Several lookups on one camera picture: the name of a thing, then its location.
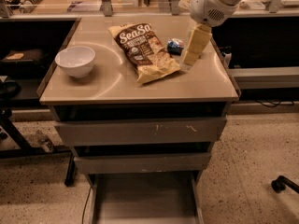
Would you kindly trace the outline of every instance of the brown snack bag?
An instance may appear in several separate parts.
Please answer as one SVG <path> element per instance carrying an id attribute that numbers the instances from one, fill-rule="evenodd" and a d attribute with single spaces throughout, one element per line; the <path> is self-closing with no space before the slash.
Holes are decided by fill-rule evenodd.
<path id="1" fill-rule="evenodd" d="M 149 24 L 111 26 L 108 30 L 134 65 L 138 83 L 147 83 L 180 69 Z"/>

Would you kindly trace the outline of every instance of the bowl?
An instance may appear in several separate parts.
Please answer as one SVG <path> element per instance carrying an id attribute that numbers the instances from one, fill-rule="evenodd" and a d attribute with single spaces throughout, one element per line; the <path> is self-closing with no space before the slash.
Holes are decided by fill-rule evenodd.
<path id="1" fill-rule="evenodd" d="M 61 50 L 55 62 L 71 77 L 86 77 L 94 67 L 95 52 L 89 47 L 74 46 Z"/>

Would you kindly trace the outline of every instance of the cabinet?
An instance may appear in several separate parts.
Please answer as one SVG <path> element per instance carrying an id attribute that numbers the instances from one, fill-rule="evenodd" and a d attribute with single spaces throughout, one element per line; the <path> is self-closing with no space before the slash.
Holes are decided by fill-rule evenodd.
<path id="1" fill-rule="evenodd" d="M 83 17 L 68 46 L 92 47 L 95 68 L 73 79 L 56 67 L 40 102 L 93 187 L 91 223 L 202 223 L 195 185 L 238 94 L 211 43 L 189 71 L 137 84 L 107 31 L 126 22 L 167 44 L 185 39 L 189 16 Z"/>

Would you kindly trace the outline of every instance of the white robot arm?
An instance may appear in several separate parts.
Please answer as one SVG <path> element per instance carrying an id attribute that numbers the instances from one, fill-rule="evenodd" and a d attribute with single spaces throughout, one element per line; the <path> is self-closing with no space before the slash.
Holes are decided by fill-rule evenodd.
<path id="1" fill-rule="evenodd" d="M 232 16 L 241 0 L 191 0 L 191 17 L 210 27 L 219 26 Z"/>

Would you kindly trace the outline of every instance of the speckled floor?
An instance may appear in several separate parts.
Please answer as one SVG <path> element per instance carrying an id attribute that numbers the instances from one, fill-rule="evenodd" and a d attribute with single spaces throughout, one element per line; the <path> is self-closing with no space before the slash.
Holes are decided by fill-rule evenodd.
<path id="1" fill-rule="evenodd" d="M 15 125 L 33 145 L 36 128 L 61 144 L 51 121 Z M 89 185 L 82 174 L 64 185 L 68 162 L 68 154 L 0 160 L 0 223 L 81 223 Z M 298 167 L 298 105 L 233 107 L 197 185 L 205 224 L 299 223 L 299 194 L 270 186 L 279 175 L 299 184 Z"/>

